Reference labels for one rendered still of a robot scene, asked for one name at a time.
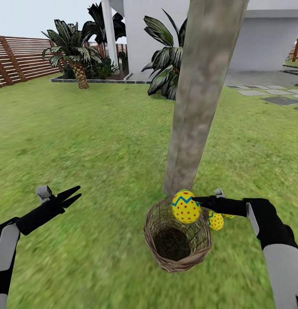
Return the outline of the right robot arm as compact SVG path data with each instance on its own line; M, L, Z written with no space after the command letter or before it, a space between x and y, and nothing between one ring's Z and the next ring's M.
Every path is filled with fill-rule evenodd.
M298 245L290 226L276 208L263 198L226 199L221 188L209 197L193 197L200 206L216 213L249 216L271 279L276 309L298 309Z

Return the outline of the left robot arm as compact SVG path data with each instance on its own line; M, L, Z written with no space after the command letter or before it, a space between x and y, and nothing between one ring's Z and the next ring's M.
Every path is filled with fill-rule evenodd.
M71 206L82 194L68 200L67 198L80 188L81 186L76 186L56 197L47 185L40 185L36 188L36 194L40 197L41 206L21 218L14 217L0 224L0 309L6 309L20 233L27 236L58 214L65 213L64 208Z

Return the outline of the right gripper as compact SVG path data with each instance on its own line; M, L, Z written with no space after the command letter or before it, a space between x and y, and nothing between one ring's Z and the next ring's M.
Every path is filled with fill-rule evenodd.
M235 215L233 199L217 198L215 195L209 197L193 197L192 200L200 202L200 206L216 213Z

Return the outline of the wicker basket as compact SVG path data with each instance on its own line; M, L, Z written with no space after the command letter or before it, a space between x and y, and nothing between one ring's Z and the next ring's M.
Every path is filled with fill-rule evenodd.
M144 232L143 235L145 237L145 241L148 245L148 248L150 249L150 252L157 264L160 266L160 268L166 272L170 273L177 273L180 271L187 271L190 268L194 267L195 265L198 265L200 263L203 263L204 258L209 254L209 251L212 246L212 236L210 233L210 226L207 223L209 212L207 208L201 207L201 215L198 219L199 228L196 227L195 223L190 223L188 225L188 228L193 228L195 233L193 234L193 237L199 238L202 237L202 239L197 244L193 244L193 247L191 247L192 240L190 240L187 236L187 234L190 232L188 228L185 228L185 231L182 231L180 227L174 226L174 229L176 230L176 234L184 239L187 246L187 253L185 256L186 248L184 247L184 243L182 240L178 240L178 248L180 248L181 252L176 257L175 260L171 259L171 256L174 255L174 252L171 252L169 249L165 250L162 247L162 243L159 243L159 252L157 251L157 246L155 239L159 236L159 233L161 231L167 231L170 229L173 229L172 225L164 225L165 222L161 222L160 220L158 223L158 229L156 228L156 219L154 218L154 211L157 208L162 207L165 204L165 207L170 208L170 203L173 201L173 198L169 198L167 200L161 200L158 203L156 203L154 206L151 207L149 212L146 215L146 221L144 226ZM199 235L198 235L199 234ZM203 243L206 243L205 246L203 246ZM203 248L201 248L203 246Z

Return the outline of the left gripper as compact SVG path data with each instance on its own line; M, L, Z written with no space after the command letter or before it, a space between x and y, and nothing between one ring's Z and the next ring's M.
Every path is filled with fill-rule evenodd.
M81 186L76 186L64 192L61 192L60 194L58 194L57 197L55 195L52 195L49 197L49 201L33 209L30 214L36 224L38 224L38 226L41 226L47 223L49 220L53 219L58 214L65 213L64 208L68 208L69 206L71 206L77 199L81 197L82 194L78 194L68 200L67 198L74 194L80 188Z

